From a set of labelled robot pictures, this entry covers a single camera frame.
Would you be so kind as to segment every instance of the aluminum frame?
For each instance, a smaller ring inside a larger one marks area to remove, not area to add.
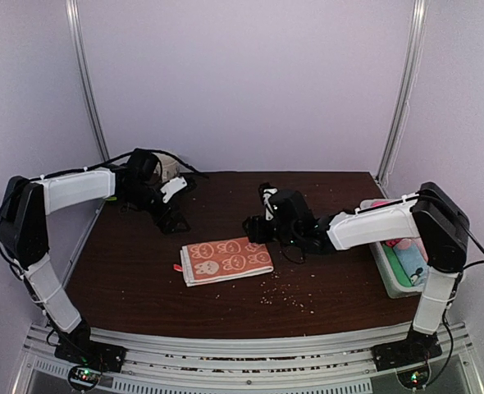
[[[409,96],[417,77],[418,63],[422,52],[422,37],[426,22],[429,0],[415,0],[413,4],[413,19],[410,27],[408,51],[404,62],[403,77],[400,82],[399,96],[395,104],[395,112],[391,121],[390,133],[382,154],[377,179],[382,188],[388,183],[388,176],[395,164],[400,138],[409,113]]]
[[[121,373],[105,373],[103,390],[138,392],[150,387],[174,392],[315,392],[321,387],[362,382],[395,371],[377,372],[372,346],[406,336],[409,324],[357,332],[255,340],[208,340],[146,336],[94,329],[92,339],[124,346],[126,359]],[[484,394],[482,377],[472,341],[463,323],[451,327],[454,355],[461,357],[469,392]],[[21,368],[13,394],[27,393],[34,370],[66,376],[71,365],[54,358],[47,345],[50,328],[33,325],[25,339]],[[450,339],[444,327],[438,331],[444,360]],[[51,343],[57,343],[56,335]]]
[[[89,77],[89,68],[87,66],[87,57],[85,56],[84,40],[82,36],[80,15],[78,13],[78,0],[66,0],[67,20],[69,21],[69,28],[71,29],[72,42],[75,46],[76,58],[78,61],[78,68],[80,71],[80,78],[82,88],[84,90],[85,106],[89,114],[89,120],[93,129],[94,138],[98,147],[98,152],[103,161],[110,158],[107,142],[103,134],[102,123],[96,108],[96,100],[94,99],[93,86]]]

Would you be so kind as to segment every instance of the white wall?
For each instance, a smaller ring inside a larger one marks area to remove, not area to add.
[[[65,1],[0,1],[0,203],[10,176],[98,161],[79,79]],[[93,215],[94,205],[86,204],[52,218],[58,276]],[[0,258],[0,393],[7,392],[25,334],[38,316]]]
[[[201,170],[378,168],[412,0],[81,0],[112,154]]]
[[[410,107],[390,194],[435,181],[484,245],[484,1],[431,2]],[[484,265],[470,268],[453,315],[468,324],[484,365]]]

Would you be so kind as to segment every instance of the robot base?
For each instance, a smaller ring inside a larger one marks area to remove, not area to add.
[[[73,364],[84,365],[95,371],[117,373],[121,371],[121,365],[126,357],[125,347],[95,341],[91,341],[90,345],[91,352],[95,355],[94,360],[87,360],[79,353],[73,352],[72,347],[62,341],[54,351],[54,356]]]
[[[411,341],[406,338],[402,341],[374,346],[372,348],[372,354],[377,371],[418,364],[442,355],[442,349],[437,340],[437,335],[434,334],[433,336],[427,337],[431,341],[426,345],[420,341]]]

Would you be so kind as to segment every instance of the orange towel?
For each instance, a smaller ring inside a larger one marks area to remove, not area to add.
[[[273,271],[265,245],[252,244],[247,237],[187,245],[180,252],[187,286],[252,277]]]

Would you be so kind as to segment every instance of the wooden table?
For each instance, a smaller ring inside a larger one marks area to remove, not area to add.
[[[183,245],[244,235],[247,216],[262,214],[258,185],[300,190],[316,216],[381,198],[365,172],[216,172],[179,198],[191,232],[164,236],[146,213],[106,204],[67,287],[93,327],[193,338],[265,338],[348,332],[411,320],[418,298],[392,300],[368,246],[306,264],[268,244],[272,274],[186,287]]]

